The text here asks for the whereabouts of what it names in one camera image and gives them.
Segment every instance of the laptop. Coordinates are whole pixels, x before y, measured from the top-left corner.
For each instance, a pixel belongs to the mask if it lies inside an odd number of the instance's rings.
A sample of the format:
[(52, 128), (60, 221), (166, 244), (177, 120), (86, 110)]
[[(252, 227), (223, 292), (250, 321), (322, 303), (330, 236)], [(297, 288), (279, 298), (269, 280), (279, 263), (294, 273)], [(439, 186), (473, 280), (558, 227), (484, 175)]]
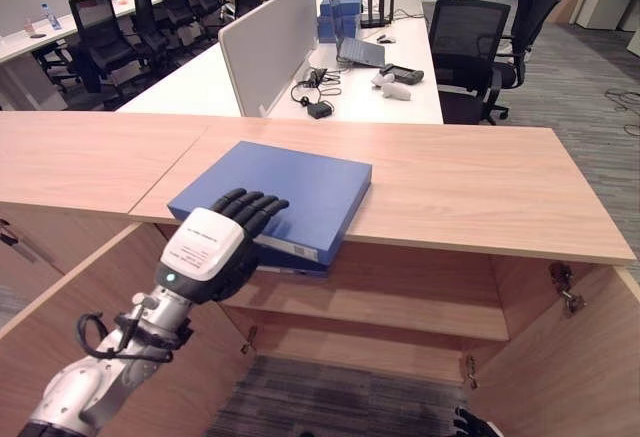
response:
[(340, 10), (339, 0), (329, 0), (331, 6), (331, 22), (336, 34), (336, 48), (338, 59), (369, 67), (385, 66), (384, 46), (365, 42), (363, 40), (345, 37), (344, 22)]

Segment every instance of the cabinet door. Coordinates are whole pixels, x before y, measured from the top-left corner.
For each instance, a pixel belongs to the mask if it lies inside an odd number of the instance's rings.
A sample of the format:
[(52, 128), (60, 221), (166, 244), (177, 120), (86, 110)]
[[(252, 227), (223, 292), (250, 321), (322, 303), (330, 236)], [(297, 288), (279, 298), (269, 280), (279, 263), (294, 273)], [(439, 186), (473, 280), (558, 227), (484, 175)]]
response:
[[(153, 225), (131, 224), (0, 329), (3, 435), (16, 435), (49, 380), (83, 357), (74, 340), (81, 314), (102, 311), (109, 325), (118, 312), (131, 309), (136, 292), (154, 287), (165, 244)], [(216, 304), (198, 306), (190, 317), (190, 341), (136, 390), (101, 436), (195, 437), (211, 425), (254, 354), (241, 353), (244, 338)]]
[(477, 374), (471, 408), (514, 437), (632, 437), (640, 429), (640, 289), (624, 269), (593, 269)]
[(61, 209), (0, 206), (0, 218), (41, 259), (67, 273), (129, 222)]
[(60, 277), (58, 270), (22, 243), (14, 246), (0, 243), (0, 285), (19, 299), (32, 301)]

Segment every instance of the white partition panel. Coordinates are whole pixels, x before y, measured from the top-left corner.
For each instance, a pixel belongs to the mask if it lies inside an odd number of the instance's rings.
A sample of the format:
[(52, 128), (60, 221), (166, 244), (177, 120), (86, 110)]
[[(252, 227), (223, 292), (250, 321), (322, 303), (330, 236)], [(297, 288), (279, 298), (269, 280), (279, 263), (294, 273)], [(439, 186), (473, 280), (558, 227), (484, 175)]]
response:
[(266, 115), (316, 45), (316, 0), (269, 0), (219, 38), (240, 112)]
[(69, 0), (0, 0), (0, 35), (22, 30), (27, 19), (44, 19), (42, 4), (47, 4), (58, 17), (71, 13)]

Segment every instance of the blue binder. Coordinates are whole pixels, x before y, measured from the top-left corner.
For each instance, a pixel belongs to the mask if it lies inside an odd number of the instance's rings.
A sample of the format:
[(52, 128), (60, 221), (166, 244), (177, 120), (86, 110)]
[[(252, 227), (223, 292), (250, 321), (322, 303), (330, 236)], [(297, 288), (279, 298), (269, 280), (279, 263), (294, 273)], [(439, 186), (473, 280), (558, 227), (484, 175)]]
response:
[(274, 249), (267, 252), (266, 265), (282, 262), (282, 267), (322, 271), (333, 261), (362, 202), (371, 171), (370, 164), (239, 142), (174, 198), (169, 210), (184, 220), (194, 208), (210, 207), (238, 187), (277, 195), (290, 207), (256, 239)]

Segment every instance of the phone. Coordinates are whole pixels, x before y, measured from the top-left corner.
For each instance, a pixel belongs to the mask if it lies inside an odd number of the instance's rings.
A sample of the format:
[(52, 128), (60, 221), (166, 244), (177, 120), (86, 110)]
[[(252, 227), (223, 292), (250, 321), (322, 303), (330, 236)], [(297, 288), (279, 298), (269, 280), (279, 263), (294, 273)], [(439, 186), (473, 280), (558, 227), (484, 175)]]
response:
[(396, 82), (407, 85), (415, 85), (422, 80), (424, 72), (421, 70), (407, 69), (397, 65), (388, 64), (380, 69), (382, 75), (393, 74)]

